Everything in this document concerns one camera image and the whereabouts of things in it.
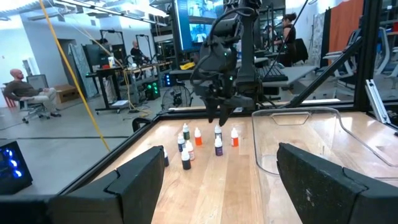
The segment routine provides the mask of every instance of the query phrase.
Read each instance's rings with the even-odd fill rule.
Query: yellow cable
[[[55,8],[55,7],[51,4],[51,2],[50,2],[49,0],[47,0],[47,2],[48,2],[53,8]],[[71,16],[72,16],[72,18],[79,24],[79,21],[78,21],[73,15],[71,15]],[[75,27],[73,24],[71,24],[71,25],[72,25],[72,27],[75,28],[77,31],[79,31],[80,33],[82,33],[82,31],[81,31],[80,29],[78,29],[77,27]],[[96,43],[99,47],[101,47],[101,48],[106,52],[106,54],[108,54],[108,56],[112,57],[111,52],[109,52],[105,47],[103,47],[102,44],[98,43],[98,41],[96,41],[95,38],[94,38],[86,29],[84,29],[83,27],[80,27],[80,28],[86,33],[86,34],[82,33],[84,36],[86,36],[87,38],[89,38],[90,40],[92,40],[94,43]],[[138,111],[144,113],[143,115],[140,115],[140,117],[146,117],[146,116],[152,114],[152,111],[150,111],[150,110],[140,110],[139,108],[136,108],[136,107],[131,103],[131,100],[130,100],[130,84],[129,84],[129,82],[128,82],[127,71],[125,71],[123,65],[119,62],[119,60],[115,60],[115,62],[116,62],[116,63],[122,68],[122,70],[123,70],[123,78],[124,78],[125,83],[127,84],[127,98],[128,98],[128,100],[129,100],[129,108],[130,108],[130,110],[131,110],[131,108],[133,108],[133,109],[135,109],[135,110],[138,110]]]
[[[69,64],[69,62],[68,62],[68,60],[67,60],[67,58],[66,58],[66,56],[65,56],[65,53],[63,52],[63,50],[62,50],[62,48],[61,48],[60,42],[59,42],[58,39],[57,39],[57,35],[55,34],[54,28],[52,27],[52,23],[51,23],[51,21],[50,21],[49,15],[47,14],[47,11],[45,10],[44,4],[43,4],[43,0],[39,0],[39,1],[40,1],[40,6],[41,6],[41,8],[42,8],[42,11],[43,11],[43,13],[44,13],[45,19],[47,20],[47,23],[49,24],[49,28],[50,28],[50,30],[51,30],[52,36],[54,37],[54,41],[55,41],[55,43],[56,43],[56,45],[57,45],[57,47],[58,47],[58,49],[59,49],[59,51],[60,51],[60,53],[61,53],[61,56],[62,56],[62,58],[63,58],[63,61],[64,61],[65,64],[67,65],[68,70],[69,70],[69,72],[70,72],[71,75],[72,75],[73,82],[75,83],[75,85],[76,85],[76,87],[77,87],[77,90],[79,91],[80,98],[81,98],[81,100],[83,101],[83,104],[84,104],[85,107],[86,107],[87,113],[88,113],[88,115],[90,116],[91,121],[93,122],[93,125],[94,125],[94,127],[95,127],[97,133],[99,134],[99,137],[101,138],[102,142],[104,143],[105,148],[110,152],[111,150],[110,150],[108,144],[106,143],[106,141],[105,141],[105,139],[104,139],[104,136],[103,136],[102,133],[101,133],[100,128],[98,127],[97,123],[95,122],[94,116],[93,116],[93,114],[91,113],[90,108],[89,108],[88,105],[87,105],[87,101],[86,101],[85,97],[83,96],[83,93],[81,92],[79,83],[77,82],[77,79],[76,79],[76,76],[75,76],[75,73],[73,72],[73,70],[72,70],[72,68],[71,68],[71,66],[70,66],[70,64]]]

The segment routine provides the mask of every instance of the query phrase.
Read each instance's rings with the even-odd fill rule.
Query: bottle cap
[[[199,128],[195,128],[195,137],[196,138],[199,138],[201,136],[201,134],[200,134],[200,131],[199,131]]]
[[[237,138],[238,137],[238,131],[233,128],[231,131],[231,138]]]
[[[188,151],[191,150],[191,149],[193,149],[192,143],[191,143],[189,140],[187,140],[187,142],[185,143],[185,148],[186,148]]]
[[[186,123],[184,123],[184,125],[182,126],[182,131],[184,132],[188,131],[188,125]]]
[[[189,153],[188,153],[187,148],[184,148],[183,151],[181,152],[181,159],[182,159],[183,161],[187,161],[187,160],[190,159],[190,158],[189,158]]]
[[[180,133],[180,134],[178,134],[178,141],[181,141],[181,140],[184,140],[184,136],[182,136],[182,134]]]
[[[223,142],[219,136],[216,137],[216,140],[214,142],[215,147],[221,147],[223,146]]]
[[[214,132],[216,132],[216,133],[220,133],[221,132],[221,128],[218,126],[218,124],[214,128]]]

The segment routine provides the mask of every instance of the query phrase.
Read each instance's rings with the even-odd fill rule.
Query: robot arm
[[[236,107],[253,108],[257,97],[262,95],[262,83],[254,69],[253,46],[253,24],[260,6],[259,0],[229,3],[226,12],[214,21],[200,49],[200,61],[190,81],[206,106],[209,122],[220,107],[220,126],[224,125]],[[239,39],[243,52],[237,73],[238,53],[234,44]]]

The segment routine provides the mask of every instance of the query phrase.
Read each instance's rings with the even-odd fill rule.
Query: orange bottle
[[[202,141],[201,141],[201,134],[198,128],[195,128],[195,144],[197,146],[201,146]]]
[[[233,128],[231,131],[231,145],[233,147],[239,146],[239,136],[238,136],[238,132],[235,128]]]

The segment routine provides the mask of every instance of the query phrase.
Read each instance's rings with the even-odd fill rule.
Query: woman
[[[296,29],[292,22],[297,18],[296,13],[286,14],[282,19],[282,25],[284,28],[284,41],[286,45],[286,52],[284,55],[280,55],[279,62],[285,67],[291,67],[293,65],[293,58],[296,55]],[[275,45],[283,44],[282,40],[274,42]]]

